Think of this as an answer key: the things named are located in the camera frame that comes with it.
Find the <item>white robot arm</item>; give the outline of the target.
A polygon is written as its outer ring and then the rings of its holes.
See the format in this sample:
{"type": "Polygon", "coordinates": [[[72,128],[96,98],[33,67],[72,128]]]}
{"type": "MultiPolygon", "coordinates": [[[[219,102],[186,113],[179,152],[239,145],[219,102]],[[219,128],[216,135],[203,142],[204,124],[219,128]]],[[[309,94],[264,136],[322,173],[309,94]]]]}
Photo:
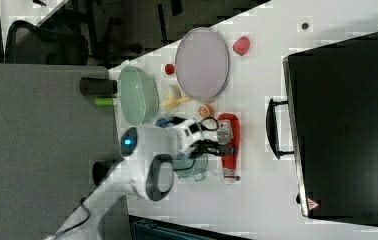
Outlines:
{"type": "Polygon", "coordinates": [[[222,159],[226,181],[237,181],[239,118],[222,114],[211,120],[207,126],[196,119],[171,117],[155,126],[127,129],[120,139],[122,160],[46,240],[103,240],[99,223],[119,199],[133,195],[160,201],[169,195],[175,177],[202,181],[210,155],[222,159]]]}

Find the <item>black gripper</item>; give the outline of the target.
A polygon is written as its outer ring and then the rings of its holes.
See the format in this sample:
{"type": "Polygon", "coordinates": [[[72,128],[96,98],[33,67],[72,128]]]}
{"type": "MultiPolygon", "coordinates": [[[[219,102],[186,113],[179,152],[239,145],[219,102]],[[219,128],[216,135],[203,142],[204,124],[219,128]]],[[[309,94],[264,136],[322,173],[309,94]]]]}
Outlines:
{"type": "Polygon", "coordinates": [[[200,140],[193,144],[194,150],[191,152],[191,158],[198,158],[203,154],[211,154],[218,157],[235,154],[237,148],[230,145],[221,145],[212,140],[200,140]]]}

